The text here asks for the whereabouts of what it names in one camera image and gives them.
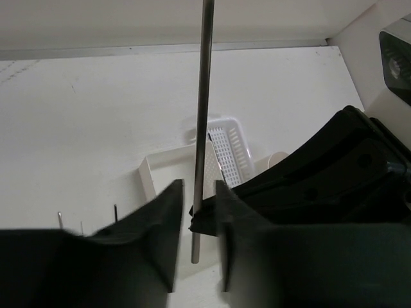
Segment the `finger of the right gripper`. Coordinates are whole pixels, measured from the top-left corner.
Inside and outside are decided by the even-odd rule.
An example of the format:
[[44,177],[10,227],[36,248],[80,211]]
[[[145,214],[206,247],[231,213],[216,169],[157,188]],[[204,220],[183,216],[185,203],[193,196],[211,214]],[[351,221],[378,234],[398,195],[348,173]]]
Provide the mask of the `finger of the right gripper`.
[[216,196],[204,199],[201,209],[197,212],[194,212],[194,206],[192,205],[189,210],[191,216],[189,230],[194,233],[216,237],[215,205]]

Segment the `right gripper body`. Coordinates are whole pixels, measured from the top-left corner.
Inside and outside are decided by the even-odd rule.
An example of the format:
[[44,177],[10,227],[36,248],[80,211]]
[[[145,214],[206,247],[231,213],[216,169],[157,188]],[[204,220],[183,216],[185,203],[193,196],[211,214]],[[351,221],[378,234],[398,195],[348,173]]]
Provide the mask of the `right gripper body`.
[[234,192],[275,223],[400,222],[410,216],[410,150],[378,119],[347,106]]

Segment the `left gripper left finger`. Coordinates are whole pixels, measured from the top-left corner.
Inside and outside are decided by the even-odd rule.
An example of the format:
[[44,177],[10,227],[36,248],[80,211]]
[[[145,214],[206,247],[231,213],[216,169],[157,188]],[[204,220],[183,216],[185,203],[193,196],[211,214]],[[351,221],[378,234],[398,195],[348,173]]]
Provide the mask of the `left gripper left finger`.
[[2,307],[166,307],[175,287],[184,182],[84,236],[1,231]]

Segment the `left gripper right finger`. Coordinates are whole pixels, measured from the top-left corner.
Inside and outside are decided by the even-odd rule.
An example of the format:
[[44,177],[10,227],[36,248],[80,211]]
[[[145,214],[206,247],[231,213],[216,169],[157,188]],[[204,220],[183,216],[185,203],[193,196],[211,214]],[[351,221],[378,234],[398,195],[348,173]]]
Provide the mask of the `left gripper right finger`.
[[409,307],[410,228],[276,225],[216,183],[222,291],[231,307]]

